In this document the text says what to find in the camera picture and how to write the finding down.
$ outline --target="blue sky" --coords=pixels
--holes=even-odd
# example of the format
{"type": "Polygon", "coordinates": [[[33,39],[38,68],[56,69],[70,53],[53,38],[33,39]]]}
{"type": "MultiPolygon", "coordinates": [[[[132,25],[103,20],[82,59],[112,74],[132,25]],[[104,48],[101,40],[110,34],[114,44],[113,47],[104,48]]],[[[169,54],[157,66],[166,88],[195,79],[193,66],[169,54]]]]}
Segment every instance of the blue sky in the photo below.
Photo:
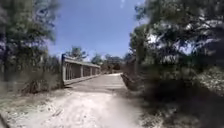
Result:
{"type": "Polygon", "coordinates": [[[129,50],[129,33],[138,25],[135,5],[142,0],[60,0],[56,42],[51,54],[80,46],[88,52],[123,56],[129,50]]]}

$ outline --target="dirt path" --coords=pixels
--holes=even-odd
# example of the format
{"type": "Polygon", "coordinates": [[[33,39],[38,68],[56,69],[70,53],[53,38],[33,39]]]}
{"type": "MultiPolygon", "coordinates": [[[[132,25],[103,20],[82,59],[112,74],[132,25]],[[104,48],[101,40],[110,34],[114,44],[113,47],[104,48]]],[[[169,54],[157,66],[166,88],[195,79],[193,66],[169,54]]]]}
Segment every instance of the dirt path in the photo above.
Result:
{"type": "Polygon", "coordinates": [[[119,74],[72,85],[66,95],[52,97],[11,119],[13,128],[141,128],[140,109],[128,98],[119,74]]]}

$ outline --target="wooden railing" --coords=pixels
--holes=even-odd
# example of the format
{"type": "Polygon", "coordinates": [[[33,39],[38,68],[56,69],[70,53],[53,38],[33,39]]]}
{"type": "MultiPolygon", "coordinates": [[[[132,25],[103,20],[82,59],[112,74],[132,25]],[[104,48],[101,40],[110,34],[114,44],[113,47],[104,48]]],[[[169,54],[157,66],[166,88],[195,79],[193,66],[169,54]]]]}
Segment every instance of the wooden railing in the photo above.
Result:
{"type": "Polygon", "coordinates": [[[100,74],[100,66],[80,62],[62,55],[62,82],[64,85],[96,77],[100,74]]]}

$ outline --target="railing post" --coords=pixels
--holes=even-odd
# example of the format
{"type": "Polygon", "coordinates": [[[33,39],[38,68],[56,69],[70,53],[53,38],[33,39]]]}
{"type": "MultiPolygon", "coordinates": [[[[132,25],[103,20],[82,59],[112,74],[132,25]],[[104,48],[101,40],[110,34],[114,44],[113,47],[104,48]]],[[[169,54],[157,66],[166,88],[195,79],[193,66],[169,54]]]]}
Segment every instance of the railing post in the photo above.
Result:
{"type": "Polygon", "coordinates": [[[93,75],[93,69],[90,67],[90,76],[93,75]]]}
{"type": "Polygon", "coordinates": [[[61,56],[61,84],[64,86],[64,81],[66,80],[66,64],[65,64],[65,55],[61,56]]]}
{"type": "Polygon", "coordinates": [[[80,66],[80,77],[83,77],[83,65],[80,66]]]}

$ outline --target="vegetation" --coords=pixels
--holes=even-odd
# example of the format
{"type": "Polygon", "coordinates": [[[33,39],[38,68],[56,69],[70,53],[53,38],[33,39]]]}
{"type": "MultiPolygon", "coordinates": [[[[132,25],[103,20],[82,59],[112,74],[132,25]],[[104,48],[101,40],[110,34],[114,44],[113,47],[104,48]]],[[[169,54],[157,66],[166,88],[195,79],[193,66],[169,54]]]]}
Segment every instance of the vegetation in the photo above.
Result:
{"type": "Polygon", "coordinates": [[[75,58],[78,61],[83,61],[88,55],[81,47],[72,46],[71,51],[65,53],[67,56],[75,58]]]}
{"type": "Polygon", "coordinates": [[[0,65],[8,90],[12,90],[9,82],[23,79],[27,84],[20,91],[34,93],[37,86],[47,85],[47,72],[59,74],[59,61],[48,55],[46,45],[54,41],[57,8],[57,0],[0,1],[0,65]]]}
{"type": "Polygon", "coordinates": [[[91,63],[101,65],[103,63],[103,59],[100,54],[96,54],[92,59],[91,63]]]}
{"type": "Polygon", "coordinates": [[[137,90],[157,112],[166,115],[172,109],[167,106],[176,106],[170,118],[163,116],[167,127],[197,127],[187,124],[195,118],[200,127],[222,124],[214,124],[213,118],[221,122],[218,113],[223,112],[217,109],[222,104],[214,103],[223,102],[219,94],[223,92],[223,7],[222,0],[146,0],[136,7],[136,19],[146,24],[130,34],[131,52],[124,59],[123,77],[132,90],[138,85],[137,90]],[[178,118],[185,122],[177,124],[178,118]]]}
{"type": "Polygon", "coordinates": [[[112,73],[114,70],[119,71],[122,69],[122,59],[118,56],[107,54],[101,68],[106,73],[112,73]]]}

